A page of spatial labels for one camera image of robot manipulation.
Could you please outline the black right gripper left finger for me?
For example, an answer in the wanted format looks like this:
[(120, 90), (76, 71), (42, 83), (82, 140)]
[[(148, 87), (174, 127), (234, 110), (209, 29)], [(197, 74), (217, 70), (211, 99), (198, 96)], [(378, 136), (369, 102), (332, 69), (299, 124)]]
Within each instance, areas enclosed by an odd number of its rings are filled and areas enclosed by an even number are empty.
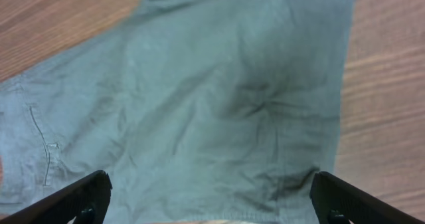
[(2, 219), (1, 224), (102, 224), (111, 192), (109, 175), (98, 170)]

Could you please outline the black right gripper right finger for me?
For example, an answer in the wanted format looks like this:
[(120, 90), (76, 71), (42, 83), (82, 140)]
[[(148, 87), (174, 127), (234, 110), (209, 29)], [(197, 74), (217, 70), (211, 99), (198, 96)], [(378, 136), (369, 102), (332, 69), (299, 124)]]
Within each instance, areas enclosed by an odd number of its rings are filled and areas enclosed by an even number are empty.
[(309, 196), (320, 224), (424, 224), (326, 171), (314, 175)]

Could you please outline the grey shorts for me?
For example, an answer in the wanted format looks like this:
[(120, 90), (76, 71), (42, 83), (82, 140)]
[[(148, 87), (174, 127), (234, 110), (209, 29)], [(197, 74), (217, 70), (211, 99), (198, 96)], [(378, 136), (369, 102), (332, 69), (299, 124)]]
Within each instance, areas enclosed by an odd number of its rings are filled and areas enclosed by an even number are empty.
[(1, 212), (96, 171), (106, 223), (316, 223), (355, 0), (143, 0), (1, 83)]

